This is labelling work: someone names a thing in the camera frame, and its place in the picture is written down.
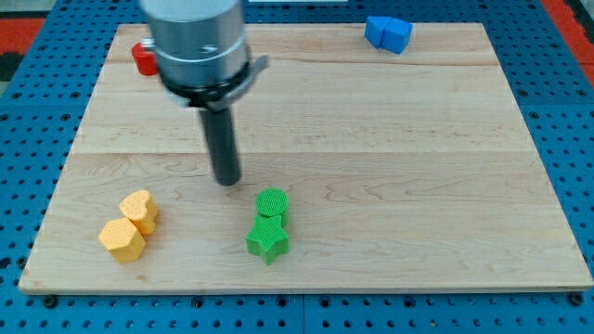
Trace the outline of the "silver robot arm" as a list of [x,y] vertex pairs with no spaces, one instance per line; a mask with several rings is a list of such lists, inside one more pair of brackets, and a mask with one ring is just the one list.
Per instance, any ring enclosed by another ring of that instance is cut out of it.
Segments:
[[267,56],[252,59],[239,0],[140,0],[163,85],[188,106],[225,109],[241,99]]

